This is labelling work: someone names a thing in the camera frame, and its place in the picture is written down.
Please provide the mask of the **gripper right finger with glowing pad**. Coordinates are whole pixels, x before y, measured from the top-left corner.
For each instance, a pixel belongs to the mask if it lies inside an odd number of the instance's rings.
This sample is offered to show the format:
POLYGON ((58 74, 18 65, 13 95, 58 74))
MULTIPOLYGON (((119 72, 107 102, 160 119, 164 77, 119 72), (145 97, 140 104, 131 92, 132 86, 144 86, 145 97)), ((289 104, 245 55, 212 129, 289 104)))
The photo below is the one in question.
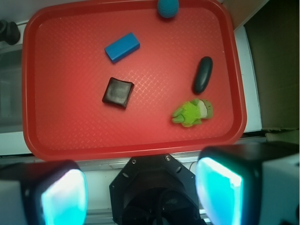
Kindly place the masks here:
POLYGON ((297 225, 300 147, 288 142, 207 147, 196 164, 195 186, 215 225, 297 225))

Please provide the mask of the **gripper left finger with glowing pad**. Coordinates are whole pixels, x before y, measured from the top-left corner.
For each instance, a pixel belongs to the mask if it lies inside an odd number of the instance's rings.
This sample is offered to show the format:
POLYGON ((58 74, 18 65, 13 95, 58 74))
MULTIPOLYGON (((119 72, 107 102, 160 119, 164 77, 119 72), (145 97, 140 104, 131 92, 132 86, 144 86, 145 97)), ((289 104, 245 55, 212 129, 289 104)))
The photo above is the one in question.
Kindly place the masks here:
POLYGON ((2 225, 83 225, 88 207, 77 163, 16 163, 0 170, 2 225))

